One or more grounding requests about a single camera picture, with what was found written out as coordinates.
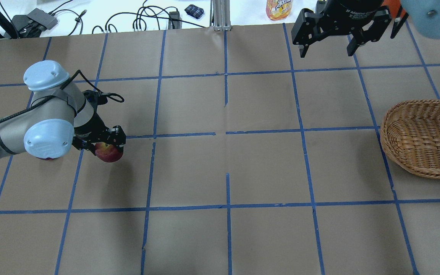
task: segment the bolt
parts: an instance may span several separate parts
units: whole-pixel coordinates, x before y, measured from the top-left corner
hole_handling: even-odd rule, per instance
[[[433,17],[433,16],[435,16],[437,14],[437,11],[435,11],[435,10],[430,10],[428,13],[427,13],[427,16],[428,17]]]

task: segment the wicker basket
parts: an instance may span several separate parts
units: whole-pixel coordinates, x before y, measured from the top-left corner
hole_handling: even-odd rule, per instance
[[[440,100],[405,101],[381,124],[386,155],[417,176],[440,179]]]

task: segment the yellow snack package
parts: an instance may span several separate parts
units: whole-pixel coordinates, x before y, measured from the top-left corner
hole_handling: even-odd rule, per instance
[[[267,0],[267,17],[272,21],[284,19],[290,14],[292,5],[292,0]]]

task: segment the white surface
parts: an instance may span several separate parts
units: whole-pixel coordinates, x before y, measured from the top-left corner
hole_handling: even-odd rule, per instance
[[[28,14],[34,8],[42,9],[45,12],[49,12],[64,3],[66,0],[2,0],[2,4],[5,7],[10,17],[16,14]],[[107,19],[118,12],[137,12],[139,7],[142,6],[143,0],[73,0],[59,9],[70,9],[80,14],[84,9],[87,13],[84,15],[83,22],[83,34],[91,33],[94,26],[100,25],[104,28]],[[186,14],[184,9],[194,4],[201,7],[205,11],[200,19]],[[230,21],[234,25],[256,25],[256,24],[271,24],[271,23],[293,23],[295,22],[300,10],[302,8],[314,9],[316,0],[293,0],[293,8],[291,14],[280,21],[271,21],[266,15],[266,0],[230,0]],[[209,26],[210,15],[210,0],[148,0],[145,3],[147,5],[156,5],[162,8],[174,6],[177,7],[181,14],[181,19],[190,21],[192,23],[199,24],[201,26]],[[166,14],[159,15],[161,17],[167,17]],[[45,36],[62,36],[68,35],[72,28],[74,28],[75,14],[68,11],[59,12],[56,15],[59,23],[51,30],[44,31],[42,37]],[[119,32],[133,31],[131,27],[132,21],[135,19],[134,15],[123,14],[114,17],[110,23],[115,25]],[[153,18],[145,18],[147,22],[147,30],[157,30],[157,21]],[[160,19],[160,28],[166,29],[168,21],[166,19]],[[74,34],[78,34],[81,26],[78,26]],[[188,23],[182,23],[182,28],[197,28],[196,26]]]

